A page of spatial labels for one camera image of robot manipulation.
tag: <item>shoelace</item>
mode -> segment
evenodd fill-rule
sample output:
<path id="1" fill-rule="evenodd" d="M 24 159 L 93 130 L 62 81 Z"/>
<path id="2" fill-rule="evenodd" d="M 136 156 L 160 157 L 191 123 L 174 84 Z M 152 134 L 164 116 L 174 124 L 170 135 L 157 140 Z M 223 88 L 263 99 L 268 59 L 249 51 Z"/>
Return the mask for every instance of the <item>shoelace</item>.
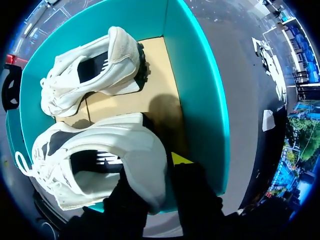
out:
<path id="1" fill-rule="evenodd" d="M 43 187 L 48 193 L 53 195 L 52 188 L 55 186 L 61 186 L 61 182 L 54 182 L 54 171 L 59 166 L 59 161 L 44 161 L 44 160 L 37 160 L 32 164 L 32 169 L 28 167 L 27 161 L 25 157 L 22 155 L 21 152 L 16 151 L 15 155 L 15 162 L 20 169 L 20 171 L 28 176 L 33 177 L 36 181 Z"/>
<path id="2" fill-rule="evenodd" d="M 48 102 L 54 102 L 55 99 L 55 90 L 51 87 L 54 78 L 46 79 L 45 77 L 40 80 L 40 85 L 42 87 L 41 97 L 48 100 Z"/>
<path id="3" fill-rule="evenodd" d="M 42 78 L 40 80 L 40 85 L 42 87 L 41 91 L 41 101 L 44 101 L 45 108 L 44 112 L 48 115 L 59 113 L 62 109 L 56 104 L 56 90 L 52 87 L 56 83 L 55 78 L 59 78 L 60 76 L 52 77 L 52 78 Z"/>

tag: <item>tree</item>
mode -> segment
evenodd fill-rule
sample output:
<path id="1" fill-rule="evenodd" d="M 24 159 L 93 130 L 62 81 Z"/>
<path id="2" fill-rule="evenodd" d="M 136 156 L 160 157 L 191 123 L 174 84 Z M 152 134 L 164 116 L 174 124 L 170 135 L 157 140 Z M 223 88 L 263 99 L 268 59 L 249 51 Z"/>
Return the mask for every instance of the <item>tree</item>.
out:
<path id="1" fill-rule="evenodd" d="M 297 161 L 296 155 L 292 152 L 292 150 L 288 150 L 286 153 L 286 159 L 289 161 L 291 164 L 295 164 Z"/>
<path id="2" fill-rule="evenodd" d="M 309 119 L 289 118 L 289 130 L 301 149 L 301 160 L 307 161 L 320 147 L 320 123 Z"/>

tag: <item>shoe insole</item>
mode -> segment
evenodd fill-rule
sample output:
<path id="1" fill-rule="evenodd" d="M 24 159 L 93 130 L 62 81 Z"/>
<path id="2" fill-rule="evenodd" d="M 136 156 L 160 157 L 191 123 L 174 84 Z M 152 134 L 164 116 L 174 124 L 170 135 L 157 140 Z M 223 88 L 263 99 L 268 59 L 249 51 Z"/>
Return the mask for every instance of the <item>shoe insole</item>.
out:
<path id="1" fill-rule="evenodd" d="M 98 76 L 108 65 L 109 61 L 107 51 L 80 62 L 77 68 L 80 83 L 85 83 Z"/>
<path id="2" fill-rule="evenodd" d="M 101 174 L 116 174 L 123 167 L 120 157 L 109 152 L 96 150 L 79 151 L 71 155 L 71 168 L 73 175 L 80 171 Z"/>

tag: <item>pavement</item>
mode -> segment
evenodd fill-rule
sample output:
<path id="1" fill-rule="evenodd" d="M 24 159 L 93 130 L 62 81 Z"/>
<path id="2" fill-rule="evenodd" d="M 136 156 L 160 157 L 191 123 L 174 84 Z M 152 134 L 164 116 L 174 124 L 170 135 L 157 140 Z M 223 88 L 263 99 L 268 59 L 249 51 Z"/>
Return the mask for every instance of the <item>pavement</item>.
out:
<path id="1" fill-rule="evenodd" d="M 249 1 L 187 0 L 186 3 L 210 43 L 226 95 L 231 153 L 228 185 L 221 197 L 222 210 L 230 214 L 251 204 L 268 189 L 285 137 L 287 111 L 276 93 L 276 82 L 266 74 L 254 52 L 252 37 L 268 42 L 283 72 L 291 65 L 282 57 L 286 53 L 279 45 L 281 36 L 270 33 L 272 36 L 265 39 L 264 33 L 275 25 L 276 19 L 254 15 Z M 295 92 L 291 89 L 287 95 L 291 108 L 296 101 Z M 262 131 L 264 110 L 273 111 L 276 124 L 266 132 Z"/>

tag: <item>shoe heel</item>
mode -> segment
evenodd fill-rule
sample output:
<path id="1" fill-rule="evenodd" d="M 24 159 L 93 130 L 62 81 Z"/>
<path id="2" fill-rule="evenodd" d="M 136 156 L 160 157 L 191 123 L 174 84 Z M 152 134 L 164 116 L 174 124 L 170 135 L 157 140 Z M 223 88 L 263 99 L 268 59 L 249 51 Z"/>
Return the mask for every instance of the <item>shoe heel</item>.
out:
<path id="1" fill-rule="evenodd" d="M 146 55 L 144 52 L 144 46 L 141 43 L 137 44 L 137 49 L 139 52 L 140 65 L 137 74 L 134 78 L 125 81 L 124 83 L 118 83 L 112 87 L 106 87 L 101 89 L 99 92 L 106 95 L 122 95 L 130 94 L 134 92 L 141 91 L 147 81 L 147 65 L 146 65 Z"/>
<path id="2" fill-rule="evenodd" d="M 99 92 L 105 95 L 121 95 L 138 92 L 140 90 L 139 85 L 136 83 L 135 79 L 130 79 L 122 84 L 117 84 L 116 86 L 106 87 Z"/>

